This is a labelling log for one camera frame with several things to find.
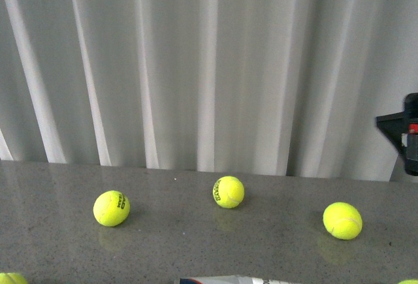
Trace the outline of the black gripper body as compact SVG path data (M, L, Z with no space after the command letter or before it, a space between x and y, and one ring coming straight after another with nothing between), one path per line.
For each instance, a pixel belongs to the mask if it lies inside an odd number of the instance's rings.
M411 176L417 175L417 93L404 99L404 126L401 141L404 149L404 169Z

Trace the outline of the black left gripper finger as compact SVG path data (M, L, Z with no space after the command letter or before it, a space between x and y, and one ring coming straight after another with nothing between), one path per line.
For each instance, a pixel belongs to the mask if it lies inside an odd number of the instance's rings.
M376 117L376 127L395 147L398 153L404 153L402 134L405 133L404 113L397 112Z

